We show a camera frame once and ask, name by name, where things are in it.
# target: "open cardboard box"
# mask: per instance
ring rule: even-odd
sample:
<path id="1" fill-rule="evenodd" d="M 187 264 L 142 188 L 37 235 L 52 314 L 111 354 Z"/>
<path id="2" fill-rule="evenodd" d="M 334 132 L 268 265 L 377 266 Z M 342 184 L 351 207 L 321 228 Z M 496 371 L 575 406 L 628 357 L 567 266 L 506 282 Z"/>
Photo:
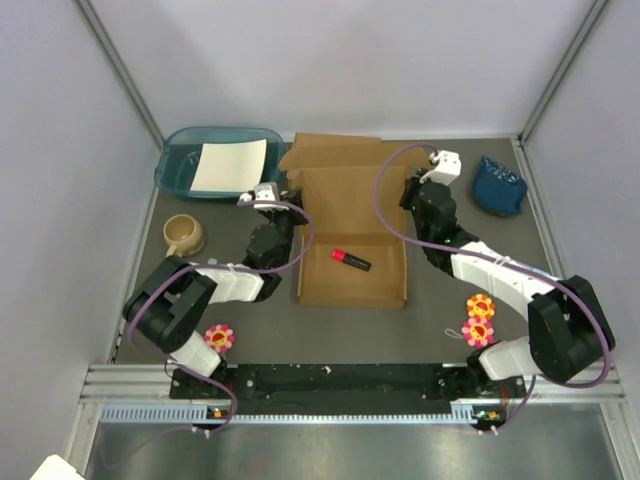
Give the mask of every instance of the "open cardboard box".
<path id="1" fill-rule="evenodd" d="M 376 217 L 373 184 L 380 166 L 402 142 L 379 138 L 298 134 L 280 162 L 289 188 L 302 187 L 304 208 L 314 219 L 316 238 L 300 264 L 298 297 L 302 305 L 402 308 L 407 299 L 405 245 Z M 421 149 L 398 157 L 387 169 L 378 192 L 384 218 L 406 232 L 407 212 L 398 206 L 409 166 L 428 167 Z M 302 242 L 309 229 L 302 230 Z M 344 250 L 371 263 L 368 272 L 331 258 Z"/>

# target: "marker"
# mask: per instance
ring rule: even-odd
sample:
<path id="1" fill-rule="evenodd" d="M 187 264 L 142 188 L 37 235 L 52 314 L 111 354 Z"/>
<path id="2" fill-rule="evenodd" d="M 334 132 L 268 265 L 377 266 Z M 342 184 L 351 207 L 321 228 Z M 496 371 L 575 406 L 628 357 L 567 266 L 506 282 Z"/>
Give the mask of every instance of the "marker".
<path id="1" fill-rule="evenodd" d="M 343 252 L 337 248 L 331 252 L 331 258 L 338 260 L 339 262 L 346 263 L 347 265 L 351 265 L 352 267 L 359 268 L 360 270 L 364 270 L 365 272 L 368 272 L 371 268 L 371 264 L 366 260 L 349 255 L 347 252 Z"/>

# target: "beige mug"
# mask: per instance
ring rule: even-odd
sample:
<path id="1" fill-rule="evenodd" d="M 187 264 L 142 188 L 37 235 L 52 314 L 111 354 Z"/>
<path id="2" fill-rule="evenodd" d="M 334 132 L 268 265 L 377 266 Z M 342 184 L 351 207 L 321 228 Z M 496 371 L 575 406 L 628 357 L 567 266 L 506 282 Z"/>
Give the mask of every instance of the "beige mug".
<path id="1" fill-rule="evenodd" d="M 191 215 L 184 213 L 174 215 L 164 224 L 162 233 L 169 247 L 167 257 L 194 255 L 204 247 L 205 237 L 202 225 Z"/>

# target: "white wall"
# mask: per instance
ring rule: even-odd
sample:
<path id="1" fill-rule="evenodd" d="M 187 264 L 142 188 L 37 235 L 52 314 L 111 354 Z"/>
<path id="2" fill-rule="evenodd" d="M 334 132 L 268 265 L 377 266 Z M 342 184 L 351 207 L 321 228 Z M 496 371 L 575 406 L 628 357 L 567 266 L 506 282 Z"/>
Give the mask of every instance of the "white wall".
<path id="1" fill-rule="evenodd" d="M 519 132 L 593 0 L 94 0 L 164 135 Z"/>
<path id="2" fill-rule="evenodd" d="M 530 143 L 572 271 L 589 278 L 640 414 L 640 1 L 614 0 Z"/>
<path id="3" fill-rule="evenodd" d="M 69 0 L 0 13 L 0 477 L 63 453 L 157 153 Z"/>

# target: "sheet of paper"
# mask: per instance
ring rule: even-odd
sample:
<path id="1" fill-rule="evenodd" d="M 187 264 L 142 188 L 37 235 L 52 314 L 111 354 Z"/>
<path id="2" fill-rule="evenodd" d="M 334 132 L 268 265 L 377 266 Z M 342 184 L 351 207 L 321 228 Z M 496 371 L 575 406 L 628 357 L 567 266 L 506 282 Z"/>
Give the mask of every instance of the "sheet of paper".
<path id="1" fill-rule="evenodd" d="M 260 183 L 266 154 L 266 139 L 245 143 L 205 143 L 191 190 L 252 190 Z"/>

